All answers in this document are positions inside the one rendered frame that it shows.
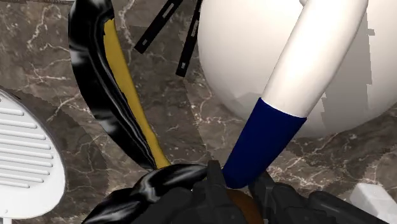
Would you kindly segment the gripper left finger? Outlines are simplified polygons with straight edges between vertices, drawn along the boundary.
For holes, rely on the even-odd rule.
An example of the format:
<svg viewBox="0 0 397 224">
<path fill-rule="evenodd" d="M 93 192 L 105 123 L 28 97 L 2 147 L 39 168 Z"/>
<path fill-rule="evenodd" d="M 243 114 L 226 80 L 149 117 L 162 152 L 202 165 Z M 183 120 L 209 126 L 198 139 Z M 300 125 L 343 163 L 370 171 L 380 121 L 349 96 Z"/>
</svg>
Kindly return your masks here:
<svg viewBox="0 0 397 224">
<path fill-rule="evenodd" d="M 218 161 L 207 165 L 207 177 L 192 190 L 171 189 L 134 224 L 248 224 L 243 212 L 227 195 Z"/>
</svg>

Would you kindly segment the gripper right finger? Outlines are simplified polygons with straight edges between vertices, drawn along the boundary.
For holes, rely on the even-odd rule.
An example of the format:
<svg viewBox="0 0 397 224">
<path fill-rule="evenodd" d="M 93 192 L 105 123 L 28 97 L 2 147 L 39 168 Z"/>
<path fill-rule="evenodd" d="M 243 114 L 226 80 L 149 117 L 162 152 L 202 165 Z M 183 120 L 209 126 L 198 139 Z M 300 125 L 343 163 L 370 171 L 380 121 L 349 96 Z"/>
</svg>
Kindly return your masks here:
<svg viewBox="0 0 397 224">
<path fill-rule="evenodd" d="M 267 172 L 249 185 L 249 191 L 267 224 L 388 224 L 325 191 L 304 197 Z"/>
</svg>

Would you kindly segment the brown rounded object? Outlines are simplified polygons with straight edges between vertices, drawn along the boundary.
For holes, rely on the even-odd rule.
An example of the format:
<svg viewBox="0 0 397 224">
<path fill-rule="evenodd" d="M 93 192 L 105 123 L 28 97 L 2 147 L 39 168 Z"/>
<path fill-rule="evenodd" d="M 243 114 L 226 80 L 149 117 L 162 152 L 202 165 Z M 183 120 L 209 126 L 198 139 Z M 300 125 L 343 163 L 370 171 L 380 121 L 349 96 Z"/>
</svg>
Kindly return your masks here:
<svg viewBox="0 0 397 224">
<path fill-rule="evenodd" d="M 230 199 L 243 212 L 248 224 L 264 224 L 264 220 L 252 197 L 239 190 L 226 190 Z"/>
</svg>

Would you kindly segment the small white block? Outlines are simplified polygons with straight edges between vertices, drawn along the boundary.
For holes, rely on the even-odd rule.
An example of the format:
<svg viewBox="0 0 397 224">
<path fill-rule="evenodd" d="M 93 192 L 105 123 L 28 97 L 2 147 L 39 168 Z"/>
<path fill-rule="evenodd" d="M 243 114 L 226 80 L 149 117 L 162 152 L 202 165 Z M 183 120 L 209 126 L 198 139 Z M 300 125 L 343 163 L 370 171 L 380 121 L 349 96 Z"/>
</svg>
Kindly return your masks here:
<svg viewBox="0 0 397 224">
<path fill-rule="evenodd" d="M 397 224 L 397 202 L 380 185 L 358 183 L 349 202 L 388 224 Z"/>
</svg>

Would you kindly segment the large white round vessel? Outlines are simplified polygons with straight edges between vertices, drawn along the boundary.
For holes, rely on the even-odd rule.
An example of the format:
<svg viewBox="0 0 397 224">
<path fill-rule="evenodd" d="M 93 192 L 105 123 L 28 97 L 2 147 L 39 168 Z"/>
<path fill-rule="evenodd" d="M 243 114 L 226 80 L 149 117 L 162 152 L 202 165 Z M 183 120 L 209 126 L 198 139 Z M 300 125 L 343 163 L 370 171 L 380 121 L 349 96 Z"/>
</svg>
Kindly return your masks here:
<svg viewBox="0 0 397 224">
<path fill-rule="evenodd" d="M 198 52 L 220 101 L 247 119 L 305 0 L 203 0 Z M 325 136 L 372 120 L 397 103 L 397 0 L 368 0 L 338 74 L 298 132 Z"/>
</svg>

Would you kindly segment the black flat strip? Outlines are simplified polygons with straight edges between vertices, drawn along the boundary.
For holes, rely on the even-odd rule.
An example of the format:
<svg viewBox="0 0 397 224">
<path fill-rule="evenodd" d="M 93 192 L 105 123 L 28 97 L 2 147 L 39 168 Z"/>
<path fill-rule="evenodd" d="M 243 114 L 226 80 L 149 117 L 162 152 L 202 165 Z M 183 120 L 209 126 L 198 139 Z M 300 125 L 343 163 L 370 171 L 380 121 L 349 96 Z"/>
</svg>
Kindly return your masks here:
<svg viewBox="0 0 397 224">
<path fill-rule="evenodd" d="M 190 23 L 188 34 L 185 39 L 183 51 L 181 52 L 176 75 L 185 77 L 190 60 L 197 43 L 197 30 L 199 26 L 200 9 L 203 0 L 197 0 L 195 10 L 193 12 L 192 21 Z"/>
<path fill-rule="evenodd" d="M 152 41 L 156 38 L 158 33 L 169 21 L 173 13 L 178 9 L 183 0 L 167 0 L 158 15 L 154 18 L 152 23 L 146 29 L 139 41 L 135 45 L 135 49 L 139 53 L 144 53 Z"/>
</svg>

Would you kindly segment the glossy black band yellow lining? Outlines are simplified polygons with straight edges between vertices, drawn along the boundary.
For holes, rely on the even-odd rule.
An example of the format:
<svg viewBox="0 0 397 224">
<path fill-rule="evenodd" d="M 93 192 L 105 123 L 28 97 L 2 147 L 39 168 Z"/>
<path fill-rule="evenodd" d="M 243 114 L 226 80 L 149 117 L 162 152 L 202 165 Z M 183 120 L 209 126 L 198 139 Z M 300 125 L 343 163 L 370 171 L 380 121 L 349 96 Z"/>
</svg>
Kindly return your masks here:
<svg viewBox="0 0 397 224">
<path fill-rule="evenodd" d="M 173 217 L 205 178 L 200 164 L 171 164 L 141 106 L 122 52 L 111 0 L 74 0 L 68 21 L 71 64 L 81 95 L 107 135 L 146 170 L 110 193 L 82 224 L 183 224 Z"/>
</svg>

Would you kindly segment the white slotted oval object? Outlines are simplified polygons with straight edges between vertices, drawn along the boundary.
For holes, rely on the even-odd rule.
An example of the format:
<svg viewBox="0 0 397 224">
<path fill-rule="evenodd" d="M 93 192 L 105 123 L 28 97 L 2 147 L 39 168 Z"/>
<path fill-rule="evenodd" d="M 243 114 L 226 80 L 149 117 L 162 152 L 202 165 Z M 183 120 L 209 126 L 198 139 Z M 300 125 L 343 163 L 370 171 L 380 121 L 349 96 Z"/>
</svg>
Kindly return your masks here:
<svg viewBox="0 0 397 224">
<path fill-rule="evenodd" d="M 65 188 L 65 167 L 49 130 L 0 88 L 0 224 L 50 212 Z"/>
</svg>

